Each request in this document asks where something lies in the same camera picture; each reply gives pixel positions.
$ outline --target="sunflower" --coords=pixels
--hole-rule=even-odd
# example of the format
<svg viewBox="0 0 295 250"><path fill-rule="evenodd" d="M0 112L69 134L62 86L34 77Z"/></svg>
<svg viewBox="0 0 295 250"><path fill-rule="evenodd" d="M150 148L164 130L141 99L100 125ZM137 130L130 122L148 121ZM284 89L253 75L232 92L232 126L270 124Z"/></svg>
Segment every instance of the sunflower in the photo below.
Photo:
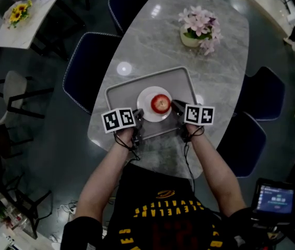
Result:
<svg viewBox="0 0 295 250"><path fill-rule="evenodd" d="M13 12L10 17L10 22L18 21L20 19L20 17L21 17L20 11Z"/></svg>
<svg viewBox="0 0 295 250"><path fill-rule="evenodd" d="M28 8L27 4L19 4L17 5L16 10L20 12L25 12L27 8Z"/></svg>

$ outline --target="display screen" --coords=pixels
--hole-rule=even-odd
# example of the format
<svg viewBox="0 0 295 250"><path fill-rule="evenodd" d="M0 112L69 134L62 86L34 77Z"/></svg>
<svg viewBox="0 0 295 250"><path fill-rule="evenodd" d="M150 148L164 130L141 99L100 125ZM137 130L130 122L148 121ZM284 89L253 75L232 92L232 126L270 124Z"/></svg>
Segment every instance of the display screen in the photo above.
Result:
<svg viewBox="0 0 295 250"><path fill-rule="evenodd" d="M256 209L264 212L290 214L293 190L262 185Z"/></svg>

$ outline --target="white table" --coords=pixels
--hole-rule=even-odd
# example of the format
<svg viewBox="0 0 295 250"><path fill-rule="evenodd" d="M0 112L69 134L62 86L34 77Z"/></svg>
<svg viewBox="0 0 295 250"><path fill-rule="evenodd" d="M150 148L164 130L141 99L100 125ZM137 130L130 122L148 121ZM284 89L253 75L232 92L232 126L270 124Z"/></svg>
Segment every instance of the white table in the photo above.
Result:
<svg viewBox="0 0 295 250"><path fill-rule="evenodd" d="M29 49L44 18L57 0L32 0L31 18L26 24L8 29L2 24L0 28L0 47Z"/></svg>

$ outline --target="red apple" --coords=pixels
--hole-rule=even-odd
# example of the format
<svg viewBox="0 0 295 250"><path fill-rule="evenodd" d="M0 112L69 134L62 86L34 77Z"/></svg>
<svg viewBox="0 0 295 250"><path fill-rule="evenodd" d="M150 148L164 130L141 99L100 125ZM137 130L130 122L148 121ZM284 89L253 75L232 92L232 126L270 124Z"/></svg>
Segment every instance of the red apple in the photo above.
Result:
<svg viewBox="0 0 295 250"><path fill-rule="evenodd" d="M151 107L153 111L155 111L158 114L164 114L168 112L170 109L170 100L169 98L164 94L156 95L151 100Z"/></svg>

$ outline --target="marble table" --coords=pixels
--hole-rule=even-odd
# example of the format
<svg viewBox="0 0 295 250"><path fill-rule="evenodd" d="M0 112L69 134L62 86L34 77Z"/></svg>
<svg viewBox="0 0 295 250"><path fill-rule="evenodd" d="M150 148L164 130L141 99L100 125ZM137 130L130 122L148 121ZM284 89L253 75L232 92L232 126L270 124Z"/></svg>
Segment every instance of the marble table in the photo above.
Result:
<svg viewBox="0 0 295 250"><path fill-rule="evenodd" d="M201 5L219 18L222 35L215 52L204 56L181 43L178 14L184 8ZM101 113L108 111L106 88L157 71L185 66L190 73L198 103L215 106L214 125L205 134L217 147L235 109L245 74L249 45L249 25L244 16L223 0L149 0L140 10L119 44L95 101L88 137L109 150L112 134L105 134ZM117 72L121 62L132 66L126 76ZM138 150L137 166L159 173L190 178L183 156L184 143L175 132L143 141ZM192 149L188 163L195 178L202 167Z"/></svg>

